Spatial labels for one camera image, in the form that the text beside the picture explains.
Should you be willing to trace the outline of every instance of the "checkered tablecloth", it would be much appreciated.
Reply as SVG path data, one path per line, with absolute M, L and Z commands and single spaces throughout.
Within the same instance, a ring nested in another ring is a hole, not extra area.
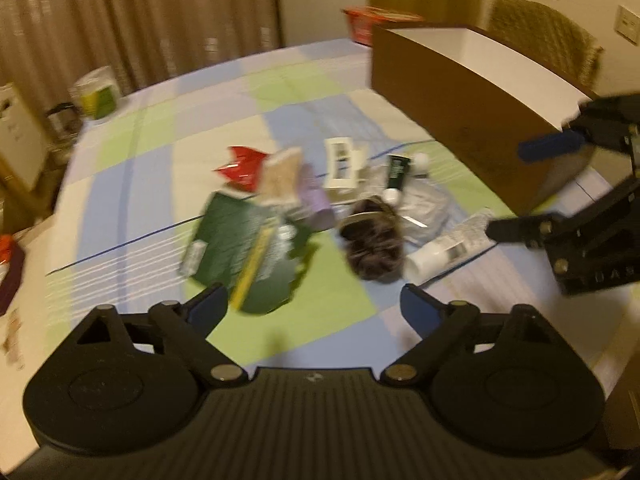
M 302 146 L 317 174 L 323 139 L 366 142 L 372 158 L 421 150 L 431 176 L 454 199 L 450 224 L 500 199 L 427 132 L 367 88 L 369 49 L 348 40 L 315 43 L 205 68 L 126 99 L 85 128 L 55 214 L 47 279 L 49 349 L 96 304 L 143 312 L 184 301 L 201 287 L 178 274 L 184 248 L 227 146 L 274 152 Z M 546 206 L 574 212 L 606 192 L 588 170 Z M 249 370 L 256 365 L 372 367 L 378 373 L 417 341 L 399 313 L 402 280 L 362 282 L 334 232 L 316 250 L 292 300 L 266 316 L 230 312 L 209 340 Z M 634 286 L 562 298 L 543 253 L 498 247 L 431 285 L 442 301 L 464 298 L 503 312 L 538 307 L 596 371 L 606 389 L 636 343 Z

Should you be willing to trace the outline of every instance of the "brown hair scrunchie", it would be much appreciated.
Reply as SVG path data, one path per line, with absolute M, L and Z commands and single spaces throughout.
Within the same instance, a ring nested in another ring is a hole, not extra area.
M 402 264 L 398 216 L 379 197 L 356 202 L 338 230 L 347 241 L 347 261 L 363 280 L 379 279 Z

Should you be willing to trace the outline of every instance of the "red object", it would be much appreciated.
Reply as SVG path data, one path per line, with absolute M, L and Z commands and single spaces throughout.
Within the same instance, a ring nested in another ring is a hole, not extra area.
M 356 43 L 371 46 L 372 29 L 378 23 L 421 22 L 418 14 L 382 9 L 380 7 L 347 7 L 343 9 L 349 20 L 351 39 Z
M 262 161 L 268 153 L 246 146 L 230 146 L 229 149 L 233 152 L 235 160 L 217 168 L 216 171 L 241 189 L 254 193 L 258 187 Z
M 0 236 L 0 264 L 9 267 L 0 282 L 0 316 L 3 316 L 22 283 L 24 265 L 24 251 L 11 235 Z

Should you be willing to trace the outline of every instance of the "white tube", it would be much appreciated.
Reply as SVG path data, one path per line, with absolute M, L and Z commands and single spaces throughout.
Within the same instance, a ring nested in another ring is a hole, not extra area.
M 495 242 L 487 238 L 484 230 L 493 218 L 490 209 L 483 209 L 415 253 L 408 254 L 402 275 L 408 282 L 421 285 L 492 247 Z

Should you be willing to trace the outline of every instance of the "white cap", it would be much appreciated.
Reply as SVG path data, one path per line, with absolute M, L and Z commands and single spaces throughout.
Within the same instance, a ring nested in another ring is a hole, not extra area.
M 402 193 L 400 193 L 399 189 L 395 187 L 387 187 L 382 192 L 382 200 L 389 204 L 391 207 L 396 207 L 400 203 L 400 198 L 402 197 Z
M 416 175 L 424 175 L 429 169 L 429 155 L 423 152 L 411 156 L 411 172 Z
M 448 265 L 447 251 L 437 241 L 429 242 L 404 258 L 402 276 L 409 283 L 421 285 L 440 274 Z

